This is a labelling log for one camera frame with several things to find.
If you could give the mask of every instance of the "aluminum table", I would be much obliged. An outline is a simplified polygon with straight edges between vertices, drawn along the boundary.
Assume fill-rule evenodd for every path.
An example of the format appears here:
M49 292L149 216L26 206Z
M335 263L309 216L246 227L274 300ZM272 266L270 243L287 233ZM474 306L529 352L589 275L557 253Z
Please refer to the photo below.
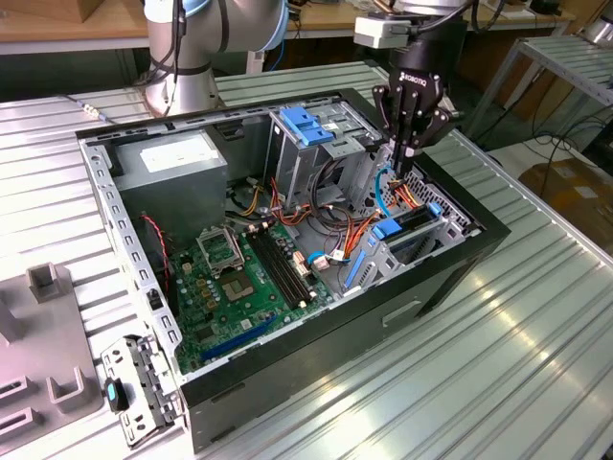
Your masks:
M465 125L466 135L472 137L475 134L486 110L521 56L532 59L534 63L509 97L505 107L509 107L521 97L542 68L553 72L584 93L570 113L579 113L589 98L602 105L613 104L613 50L604 50L574 35L521 38L512 46ZM563 131L570 123L572 120L569 119L559 130Z
M227 104L386 79L364 63L218 79ZM121 122L132 90L78 95ZM72 273L101 382L103 349L140 323L102 229L74 104L0 104L0 277ZM613 440L613 261L454 131L428 153L511 229L443 305L199 458L600 458ZM176 426L129 451L107 405L7 459L191 458Z

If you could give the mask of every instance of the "metal bracket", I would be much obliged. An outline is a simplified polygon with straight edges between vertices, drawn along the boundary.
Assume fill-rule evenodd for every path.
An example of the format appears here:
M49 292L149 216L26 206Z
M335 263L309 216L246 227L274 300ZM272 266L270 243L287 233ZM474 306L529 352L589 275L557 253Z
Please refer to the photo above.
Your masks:
M182 404L166 358L155 338L124 337L102 353L108 377L120 380L127 410L120 413L127 445L137 448L182 415Z

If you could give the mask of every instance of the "metal workbench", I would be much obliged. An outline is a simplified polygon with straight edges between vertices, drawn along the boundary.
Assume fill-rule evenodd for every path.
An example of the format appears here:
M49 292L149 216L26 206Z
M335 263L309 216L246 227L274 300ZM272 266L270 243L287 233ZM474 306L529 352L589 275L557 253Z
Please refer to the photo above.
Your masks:
M228 104L352 86L363 63L218 80ZM148 116L131 90L79 95L117 121ZM0 276L42 262L72 273L90 347L138 333L62 98L0 104ZM458 132L429 154L512 233L444 304L231 433L201 458L599 458L613 441L613 261ZM179 426L130 452L107 406L7 455L177 459Z
M569 113L579 113L589 98L602 105L613 104L613 91L611 90L613 50L604 50L573 35L520 38L512 46L481 101L471 114L469 122L465 124L467 136L472 137L475 134L486 110L498 94L513 65L521 56L532 59L533 64L509 97L505 108L521 97L542 68L553 72L583 92L582 97ZM569 117L558 132L563 132L571 123L572 118Z

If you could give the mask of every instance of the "chip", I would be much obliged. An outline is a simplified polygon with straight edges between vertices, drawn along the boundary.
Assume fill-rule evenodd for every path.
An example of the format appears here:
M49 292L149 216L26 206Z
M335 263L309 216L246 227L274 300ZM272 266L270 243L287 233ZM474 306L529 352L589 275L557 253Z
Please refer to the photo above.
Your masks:
M255 292L249 277L243 271L237 271L221 277L221 288L230 302L247 297Z
M196 338L201 342L205 341L208 338L211 338L214 335L215 333L213 332L213 329L211 328L211 326L207 326L195 332Z

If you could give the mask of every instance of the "metal frame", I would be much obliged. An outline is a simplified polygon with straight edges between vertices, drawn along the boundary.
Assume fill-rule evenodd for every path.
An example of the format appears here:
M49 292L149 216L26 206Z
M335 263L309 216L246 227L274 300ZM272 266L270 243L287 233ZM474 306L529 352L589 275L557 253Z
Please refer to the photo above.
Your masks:
M574 35L521 38L513 44L467 121L465 125L467 136L471 137L475 134L488 107L507 79L513 65L521 56L532 59L534 63L515 87L505 108L521 97L541 69L553 72L584 93L585 96L579 98L578 104L573 107L574 110L581 109L587 103L587 97L602 105L613 104L613 91L607 87L613 74L613 50L604 50Z

